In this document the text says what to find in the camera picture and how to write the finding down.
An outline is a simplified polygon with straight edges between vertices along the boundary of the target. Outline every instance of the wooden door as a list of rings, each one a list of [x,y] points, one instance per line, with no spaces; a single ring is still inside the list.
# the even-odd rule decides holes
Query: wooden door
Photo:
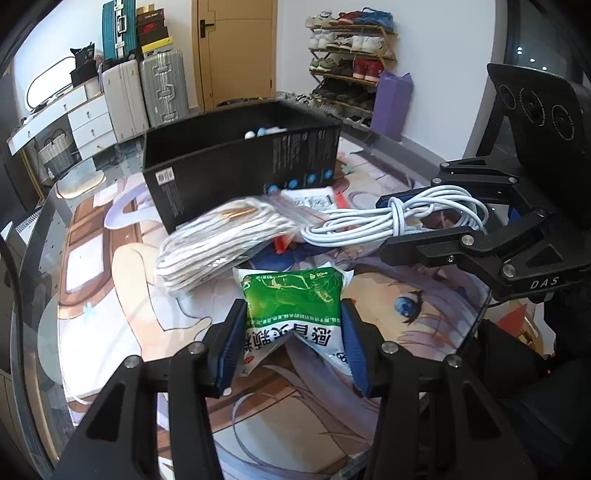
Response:
[[[277,0],[198,0],[197,88],[205,110],[274,94]]]

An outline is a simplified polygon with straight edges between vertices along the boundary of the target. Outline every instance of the red sneaker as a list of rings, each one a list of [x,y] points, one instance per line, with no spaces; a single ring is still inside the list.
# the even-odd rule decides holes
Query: red sneaker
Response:
[[[353,78],[361,80],[365,79],[368,62],[369,60],[355,59],[355,63],[353,64]]]
[[[367,66],[367,71],[363,78],[369,82],[379,82],[379,76],[384,71],[384,65],[382,65],[382,62],[379,60],[365,60],[365,64]]]
[[[334,20],[331,21],[330,24],[331,25],[353,25],[354,20],[356,18],[359,18],[363,15],[363,12],[348,12],[348,13],[344,13],[341,12],[339,13],[339,17]]]

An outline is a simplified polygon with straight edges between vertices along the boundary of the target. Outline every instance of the green and white plastic bag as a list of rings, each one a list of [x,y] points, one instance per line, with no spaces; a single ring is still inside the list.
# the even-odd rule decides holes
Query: green and white plastic bag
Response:
[[[340,297],[353,278],[330,263],[302,271],[234,269],[248,302],[244,362],[247,376],[292,335],[350,375],[340,325]]]

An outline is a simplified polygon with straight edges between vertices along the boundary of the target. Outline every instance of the silver suitcase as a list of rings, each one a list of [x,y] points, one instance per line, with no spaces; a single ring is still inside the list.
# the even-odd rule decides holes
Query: silver suitcase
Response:
[[[126,61],[107,70],[102,80],[117,142],[143,134],[150,125],[137,60]]]
[[[189,114],[181,52],[167,51],[146,58],[142,61],[141,76],[152,127],[184,118]]]

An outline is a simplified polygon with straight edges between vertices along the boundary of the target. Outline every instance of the anime character eye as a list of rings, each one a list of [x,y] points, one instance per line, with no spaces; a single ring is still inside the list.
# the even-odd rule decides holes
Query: anime character eye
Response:
[[[413,291],[400,295],[394,304],[394,309],[408,321],[404,323],[412,323],[418,318],[421,313],[423,301],[420,291]]]

